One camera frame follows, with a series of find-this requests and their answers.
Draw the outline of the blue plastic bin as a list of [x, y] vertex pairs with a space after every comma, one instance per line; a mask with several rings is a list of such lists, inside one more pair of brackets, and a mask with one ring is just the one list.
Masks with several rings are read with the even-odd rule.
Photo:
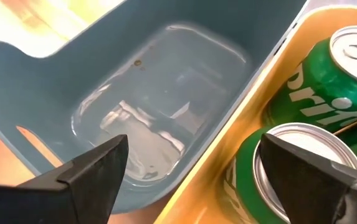
[[58, 51], [0, 42], [0, 138], [36, 175], [126, 134], [114, 213], [172, 191], [217, 136], [307, 0], [124, 0]]

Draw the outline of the yellow plastic bin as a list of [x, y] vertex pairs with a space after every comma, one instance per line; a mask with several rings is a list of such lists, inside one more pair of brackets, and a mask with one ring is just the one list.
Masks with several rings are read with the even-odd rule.
[[261, 111], [313, 44], [335, 30], [357, 25], [357, 1], [308, 2], [272, 56], [245, 89], [244, 97], [208, 149], [166, 204], [155, 224], [232, 224], [219, 204], [224, 169], [243, 140], [262, 125]]

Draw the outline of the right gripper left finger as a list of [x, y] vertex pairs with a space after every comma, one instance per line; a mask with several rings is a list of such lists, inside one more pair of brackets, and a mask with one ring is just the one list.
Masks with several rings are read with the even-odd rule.
[[22, 184], [0, 185], [0, 224], [107, 224], [128, 151], [119, 134]]

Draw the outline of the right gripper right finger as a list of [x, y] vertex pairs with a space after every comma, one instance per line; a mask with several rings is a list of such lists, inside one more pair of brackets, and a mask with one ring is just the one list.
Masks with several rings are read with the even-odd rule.
[[291, 224], [357, 224], [356, 169], [271, 134], [259, 154]]

